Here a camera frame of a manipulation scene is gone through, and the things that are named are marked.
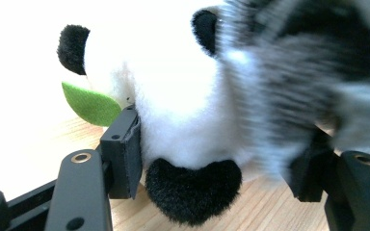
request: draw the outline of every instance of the stuffed animal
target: stuffed animal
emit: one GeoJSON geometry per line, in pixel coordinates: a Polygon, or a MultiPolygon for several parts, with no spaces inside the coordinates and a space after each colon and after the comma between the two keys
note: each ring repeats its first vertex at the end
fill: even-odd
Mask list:
{"type": "MultiPolygon", "coordinates": [[[[316,11],[310,8],[313,7],[311,5],[305,6],[304,9],[308,9],[308,12],[298,11],[303,15],[292,14],[306,22],[302,27],[301,21],[292,21],[291,28],[286,27],[286,30],[292,30],[286,37],[293,41],[299,38],[297,41],[299,44],[290,47],[287,43],[280,50],[277,50],[277,46],[271,42],[265,43],[267,46],[259,46],[260,55],[275,60],[270,59],[269,62],[272,63],[264,68],[269,73],[258,72],[260,78],[253,78],[255,76],[252,73],[256,70],[261,71],[262,66],[252,64],[249,59],[247,63],[243,63],[245,57],[240,54],[255,54],[250,51],[251,47],[255,48],[255,43],[249,43],[249,48],[246,48],[243,46],[244,42],[255,41],[255,38],[258,38],[260,43],[262,31],[266,32],[265,35],[271,35],[273,29],[278,28],[276,24],[278,19],[275,17],[275,22],[270,19],[284,9],[283,5],[278,6],[278,3],[284,2],[287,1],[235,1],[236,4],[232,6],[234,8],[226,6],[223,12],[219,7],[205,8],[208,5],[202,1],[197,3],[189,1],[186,6],[181,5],[180,13],[141,12],[141,18],[147,20],[146,24],[143,21],[136,21],[138,19],[133,16],[113,24],[92,27],[90,30],[82,26],[69,25],[62,31],[58,48],[61,63],[77,74],[86,75],[91,86],[89,90],[81,90],[73,85],[64,84],[67,101],[78,115],[101,126],[110,124],[121,108],[135,104],[142,121],[141,146],[146,169],[145,188],[150,199],[172,221],[189,225],[203,224],[212,216],[222,214],[231,205],[242,180],[254,179],[262,171],[271,177],[279,176],[281,172],[285,172],[286,163],[300,154],[300,148],[292,145],[292,149],[286,147],[288,152],[282,156],[280,152],[286,151],[286,148],[277,146],[278,143],[267,143],[265,139],[271,138],[270,141],[288,143],[300,138],[304,141],[304,144],[300,143],[302,147],[308,144],[307,139],[312,137],[310,132],[306,133],[308,137],[301,133],[291,134],[287,130],[291,126],[286,126],[285,130],[280,130],[280,133],[275,135],[276,130],[272,130],[273,127],[269,125],[271,129],[268,132],[265,129],[268,128],[268,124],[277,123],[278,120],[286,120],[293,125],[307,122],[308,127],[309,124],[314,125],[317,120],[305,116],[293,117],[303,119],[294,123],[295,120],[289,120],[294,114],[286,114],[284,105],[279,104],[278,110],[278,104],[275,105],[272,100],[274,98],[281,100],[283,96],[289,96],[288,93],[281,94],[281,98],[277,92],[274,92],[275,95],[253,93],[257,93],[255,89],[261,86],[261,81],[266,83],[268,80],[272,83],[274,76],[283,74],[284,71],[296,70],[301,73],[302,70],[306,70],[311,73],[312,68],[318,65],[296,68],[289,59],[295,61],[293,58],[299,59],[302,53],[306,52],[305,54],[314,55],[314,60],[324,53],[314,54],[311,46],[305,51],[299,49],[300,52],[295,53],[296,46],[301,46],[299,35],[313,29],[319,30],[318,33],[323,35],[329,31],[327,28],[330,26],[329,23],[340,21],[346,16],[340,14],[339,8],[329,4],[321,9],[315,8],[316,11]],[[257,12],[263,13],[258,14],[260,15],[258,18],[263,22],[254,17],[257,12]],[[323,22],[324,13],[332,16],[331,20],[323,22]],[[221,29],[218,35],[216,28],[221,29]],[[233,34],[233,29],[241,33],[233,34]],[[232,82],[234,73],[242,75],[245,70],[252,72],[247,72],[249,75],[246,75],[247,79],[251,78],[251,82],[248,81],[245,86],[232,82]],[[247,92],[246,88],[252,89],[249,94],[252,97],[251,102],[245,98],[237,100],[239,95],[235,93],[234,87],[239,87],[238,90],[242,92],[247,92]],[[99,101],[87,99],[95,98],[93,95],[101,99],[99,101]],[[267,98],[271,100],[269,107],[264,103],[267,102],[265,101],[267,98]],[[276,108],[269,114],[268,108],[273,106],[276,108]],[[246,116],[251,112],[258,112],[259,116],[264,117],[259,119],[252,117],[255,120],[251,120],[246,116]],[[267,123],[260,124],[261,119],[267,123]],[[253,131],[263,132],[263,137],[247,136],[252,130],[250,123],[257,121],[259,123],[254,124],[258,128],[253,131]],[[266,148],[275,148],[276,154],[270,153],[270,149],[255,149],[251,144],[260,145],[258,141],[264,141],[263,145],[266,148]]],[[[174,2],[171,9],[177,9],[177,4],[174,2]]],[[[352,25],[352,20],[350,18],[349,21],[344,21],[352,25]]],[[[354,38],[358,37],[362,39],[360,35],[354,35],[354,38]]],[[[321,41],[316,39],[312,45],[318,47],[319,42],[321,41]]],[[[333,45],[334,49],[340,48],[341,43],[333,45]]],[[[321,65],[328,62],[333,64],[347,62],[347,60],[329,60],[330,56],[321,58],[324,58],[321,65]]],[[[348,67],[358,67],[357,65],[358,63],[349,63],[348,67]]],[[[309,81],[317,86],[317,81],[324,76],[314,77],[318,79],[309,81]]],[[[299,86],[306,88],[308,81],[304,79],[291,84],[298,88],[299,86]]],[[[274,90],[277,91],[281,87],[283,86],[275,85],[274,90]]],[[[347,102],[348,97],[345,96],[347,94],[345,91],[341,92],[342,100],[347,102]]]]}
{"type": "Polygon", "coordinates": [[[273,180],[314,124],[339,149],[370,146],[370,0],[226,0],[218,32],[238,127],[273,180]]]}
{"type": "Polygon", "coordinates": [[[238,143],[225,82],[218,81],[217,8],[180,5],[180,12],[165,10],[177,2],[161,12],[136,11],[141,21],[133,15],[90,29],[68,25],[58,54],[65,68],[88,79],[89,89],[64,83],[70,106],[87,121],[107,126],[135,104],[150,199],[170,220],[199,225],[225,211],[255,169],[238,143]],[[93,95],[105,106],[93,108],[93,95]]]}

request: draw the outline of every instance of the panda plush toy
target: panda plush toy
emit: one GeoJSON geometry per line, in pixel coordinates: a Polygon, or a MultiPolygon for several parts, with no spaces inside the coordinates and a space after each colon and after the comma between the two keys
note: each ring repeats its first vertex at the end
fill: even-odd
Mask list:
{"type": "MultiPolygon", "coordinates": [[[[237,197],[243,181],[254,179],[263,172],[271,177],[275,172],[284,172],[292,158],[300,154],[294,146],[294,141],[299,141],[299,145],[309,144],[308,139],[311,138],[312,131],[293,134],[294,136],[287,136],[285,139],[287,134],[291,135],[288,129],[293,131],[295,128],[303,128],[301,124],[313,127],[317,122],[312,114],[302,114],[300,116],[303,117],[297,118],[291,116],[296,115],[296,112],[289,110],[296,106],[300,108],[300,104],[289,99],[308,99],[308,104],[305,105],[309,107],[313,103],[312,109],[317,109],[317,102],[312,96],[317,97],[318,94],[311,86],[316,86],[317,81],[323,83],[325,80],[321,78],[324,73],[317,72],[322,71],[318,69],[318,75],[312,77],[319,79],[312,79],[312,82],[303,78],[297,78],[301,82],[296,79],[295,82],[286,82],[297,87],[297,92],[308,93],[297,98],[295,91],[289,92],[284,85],[277,85],[278,79],[274,76],[278,76],[278,73],[293,73],[294,70],[315,70],[312,67],[320,66],[317,62],[306,60],[298,63],[303,65],[298,68],[289,61],[306,57],[303,54],[314,54],[309,56],[310,61],[320,58],[321,55],[321,58],[324,58],[323,64],[343,64],[338,69],[342,67],[339,70],[344,72],[352,68],[363,71],[368,67],[363,66],[362,62],[351,63],[351,59],[336,59],[333,54],[341,49],[337,45],[339,43],[328,43],[337,48],[329,50],[327,47],[327,50],[333,51],[329,53],[332,56],[328,57],[322,57],[324,53],[313,53],[311,47],[296,51],[294,47],[288,46],[289,43],[278,49],[278,42],[284,42],[284,39],[293,42],[297,38],[300,41],[300,35],[306,34],[315,35],[314,37],[319,39],[309,40],[314,42],[315,47],[319,44],[318,41],[323,45],[325,38],[341,42],[340,44],[344,45],[341,47],[351,48],[351,45],[359,45],[357,42],[360,40],[351,43],[353,38],[349,35],[370,41],[370,37],[365,39],[361,36],[370,35],[370,23],[362,22],[359,16],[360,13],[365,13],[365,17],[370,16],[370,12],[360,10],[369,9],[368,6],[360,4],[359,8],[355,9],[353,3],[338,0],[328,3],[305,0],[228,2],[231,4],[227,3],[225,12],[222,13],[219,12],[222,1],[207,5],[206,2],[197,0],[181,4],[180,13],[161,9],[161,12],[157,13],[150,11],[148,7],[142,7],[136,8],[132,17],[118,20],[116,23],[90,29],[68,25],[61,32],[58,47],[61,64],[76,74],[85,75],[90,84],[89,90],[75,94],[77,96],[71,93],[76,91],[76,87],[64,84],[67,101],[79,116],[93,124],[107,126],[120,109],[135,105],[142,122],[141,149],[146,170],[146,191],[170,220],[191,226],[201,225],[212,216],[222,214],[237,197]],[[340,31],[344,28],[347,32],[356,29],[356,32],[369,34],[345,34],[340,31]],[[259,51],[258,55],[254,53],[256,49],[259,51]],[[245,59],[250,55],[257,55],[259,61],[262,61],[262,58],[274,61],[264,66],[256,66],[256,63],[246,65],[250,63],[245,64],[244,61],[251,62],[245,59]],[[239,78],[246,76],[246,73],[254,74],[255,70],[268,71],[269,74],[260,75],[256,82],[239,82],[239,85],[229,80],[229,76],[239,78]],[[251,102],[257,104],[250,104],[246,95],[235,92],[238,90],[249,92],[247,96],[251,102]],[[96,95],[95,100],[86,97],[90,93],[96,95]],[[257,109],[264,110],[255,114],[257,109]],[[257,117],[245,115],[265,116],[264,118],[272,120],[265,119],[266,123],[260,123],[256,128],[240,126],[241,123],[249,125],[252,121],[262,121],[257,120],[257,117]],[[250,131],[256,135],[257,131],[260,131],[265,136],[248,136],[250,140],[246,141],[244,136],[250,131]],[[266,155],[251,152],[249,144],[258,144],[257,141],[266,144],[261,147],[258,145],[266,155]],[[275,157],[269,150],[277,150],[277,154],[287,150],[286,153],[289,154],[285,158],[282,155],[275,157]]],[[[149,8],[158,8],[155,7],[158,3],[159,1],[153,1],[149,8]]],[[[178,8],[177,2],[164,1],[163,4],[164,9],[178,8]]],[[[296,48],[304,48],[300,43],[295,45],[296,48]]],[[[360,46],[355,48],[369,52],[370,44],[366,49],[360,46]]],[[[365,54],[368,55],[367,61],[370,61],[370,53],[365,54]]],[[[340,116],[340,124],[346,125],[344,128],[357,129],[356,125],[361,122],[368,126],[370,109],[360,107],[365,114],[354,114],[352,110],[357,106],[368,105],[357,102],[370,100],[368,101],[363,93],[354,94],[353,88],[340,86],[342,88],[337,88],[337,95],[343,96],[337,99],[342,102],[334,108],[335,115],[340,116]]],[[[363,144],[370,145],[370,139],[363,144]]],[[[368,147],[358,150],[368,150],[370,153],[368,147]]]]}
{"type": "Polygon", "coordinates": [[[193,226],[225,211],[255,172],[236,138],[225,82],[218,81],[217,5],[185,5],[180,12],[146,10],[141,21],[67,25],[57,52],[65,68],[90,84],[73,96],[78,88],[64,83],[79,116],[108,126],[135,104],[146,191],[170,220],[193,226]],[[95,102],[88,103],[89,94],[95,102]]]}

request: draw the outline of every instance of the white fur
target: white fur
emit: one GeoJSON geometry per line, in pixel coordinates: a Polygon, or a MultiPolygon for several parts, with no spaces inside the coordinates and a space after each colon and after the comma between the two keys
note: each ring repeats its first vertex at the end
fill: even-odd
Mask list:
{"type": "Polygon", "coordinates": [[[138,21],[121,18],[90,28],[89,82],[122,107],[135,102],[145,167],[158,158],[191,169],[230,159],[245,179],[255,175],[217,62],[201,50],[190,24],[197,10],[221,2],[153,1],[152,11],[137,12],[138,21]]]}

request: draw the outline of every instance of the felt leaf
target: felt leaf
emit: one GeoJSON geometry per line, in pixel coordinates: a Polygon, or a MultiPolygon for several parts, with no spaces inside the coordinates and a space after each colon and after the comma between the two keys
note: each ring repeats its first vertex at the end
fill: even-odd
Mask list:
{"type": "Polygon", "coordinates": [[[63,92],[71,109],[87,122],[107,127],[121,112],[119,104],[111,97],[93,90],[62,82],[63,92]]]}

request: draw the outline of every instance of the gray fur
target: gray fur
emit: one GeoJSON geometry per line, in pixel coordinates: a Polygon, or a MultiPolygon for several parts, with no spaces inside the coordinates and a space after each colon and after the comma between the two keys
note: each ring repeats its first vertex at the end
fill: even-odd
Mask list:
{"type": "Polygon", "coordinates": [[[227,0],[221,14],[222,71],[244,142],[270,178],[288,177],[315,123],[358,126],[339,96],[347,85],[370,89],[370,0],[227,0]]]}

